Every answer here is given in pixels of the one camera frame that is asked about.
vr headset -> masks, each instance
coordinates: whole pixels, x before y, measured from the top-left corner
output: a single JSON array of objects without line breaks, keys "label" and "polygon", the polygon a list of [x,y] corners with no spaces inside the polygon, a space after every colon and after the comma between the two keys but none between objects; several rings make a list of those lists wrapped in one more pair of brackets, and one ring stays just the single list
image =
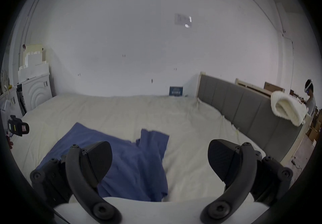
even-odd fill
[{"label": "vr headset", "polygon": [[310,80],[310,83],[308,84],[308,86],[304,88],[305,93],[308,93],[308,88],[310,87],[311,84],[312,84],[312,80]]}]

bed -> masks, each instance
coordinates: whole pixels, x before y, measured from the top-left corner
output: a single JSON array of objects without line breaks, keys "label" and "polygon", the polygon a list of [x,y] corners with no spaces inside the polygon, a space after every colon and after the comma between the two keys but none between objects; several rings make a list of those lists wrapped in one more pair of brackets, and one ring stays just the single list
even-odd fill
[{"label": "bed", "polygon": [[140,137],[142,128],[168,134],[170,137],[163,159],[168,182],[166,202],[217,197],[223,193],[224,183],[211,169],[207,159],[208,145],[213,139],[237,144],[249,141],[265,155],[218,110],[197,98],[105,98],[65,94],[28,112],[23,121],[29,124],[30,133],[12,137],[12,154],[29,182],[30,172],[76,122],[130,141]]},{"label": "bed", "polygon": [[30,172],[76,122],[132,142],[141,129],[168,134],[162,163],[168,182],[164,202],[223,193],[225,185],[207,159],[211,140],[248,141],[263,157],[270,154],[281,161],[300,130],[274,116],[266,97],[206,75],[200,77],[196,98],[64,94],[28,112],[23,121],[30,133],[12,137],[12,154],[29,183]]}]

white bed sheet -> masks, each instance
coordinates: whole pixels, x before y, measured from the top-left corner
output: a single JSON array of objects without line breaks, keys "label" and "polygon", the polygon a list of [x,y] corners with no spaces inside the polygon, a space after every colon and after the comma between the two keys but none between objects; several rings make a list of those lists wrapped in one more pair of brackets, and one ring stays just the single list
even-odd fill
[{"label": "white bed sheet", "polygon": [[196,98],[134,96],[93,97],[65,94],[56,96],[28,112],[23,118],[30,133],[13,136],[12,154],[30,183],[34,170],[55,143],[76,123],[124,139],[135,141],[141,129],[169,135],[163,159],[168,196],[165,202],[202,197],[218,197],[224,183],[211,169],[207,151],[213,139],[252,143],[210,105]]}]

gray t-shirt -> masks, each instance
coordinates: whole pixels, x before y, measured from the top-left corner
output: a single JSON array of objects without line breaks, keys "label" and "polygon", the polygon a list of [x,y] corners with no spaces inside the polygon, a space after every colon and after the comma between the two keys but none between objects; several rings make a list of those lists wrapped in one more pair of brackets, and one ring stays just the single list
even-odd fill
[{"label": "gray t-shirt", "polygon": [[308,108],[308,114],[312,116],[312,113],[315,111],[315,98],[314,96],[310,97],[306,102],[306,107]]}]

floor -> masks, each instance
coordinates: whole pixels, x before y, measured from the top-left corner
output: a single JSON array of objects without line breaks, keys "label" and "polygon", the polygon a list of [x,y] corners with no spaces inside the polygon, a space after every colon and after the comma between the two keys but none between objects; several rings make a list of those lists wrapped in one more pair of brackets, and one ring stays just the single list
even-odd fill
[{"label": "floor", "polygon": [[308,138],[307,135],[305,135],[303,137],[303,140],[301,141],[299,148],[294,153],[289,163],[286,165],[286,167],[290,168],[293,171],[291,186],[294,184],[296,179],[300,176],[302,170],[305,168],[313,150],[314,147],[312,145],[312,141]]}]

